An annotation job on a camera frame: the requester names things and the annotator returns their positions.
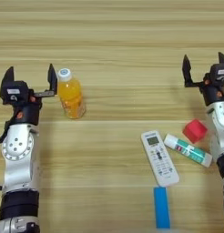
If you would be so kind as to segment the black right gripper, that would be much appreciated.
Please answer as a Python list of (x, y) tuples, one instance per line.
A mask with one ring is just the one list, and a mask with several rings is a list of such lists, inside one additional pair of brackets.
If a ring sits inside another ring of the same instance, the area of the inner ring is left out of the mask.
[[(224, 54), (219, 52), (219, 62), (224, 64)], [(185, 80), (185, 87), (198, 87), (203, 95), (206, 106), (213, 103), (224, 102), (224, 86), (212, 84), (209, 80), (193, 82), (190, 74), (191, 65), (187, 55), (184, 55), (182, 62), (182, 74)]]

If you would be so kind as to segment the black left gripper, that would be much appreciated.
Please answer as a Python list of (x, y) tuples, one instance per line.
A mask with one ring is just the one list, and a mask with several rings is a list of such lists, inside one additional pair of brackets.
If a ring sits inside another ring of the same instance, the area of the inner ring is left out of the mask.
[[(10, 66), (2, 79), (2, 82), (13, 82), (15, 80), (14, 68)], [(9, 126), (17, 124), (29, 124), (37, 126), (39, 113), (42, 108), (42, 99), (55, 96), (57, 93), (56, 71), (52, 64), (49, 65), (47, 81), (49, 90), (35, 92), (27, 89), (25, 92), (19, 89), (8, 89), (8, 104), (13, 107), (14, 114), (7, 122)]]

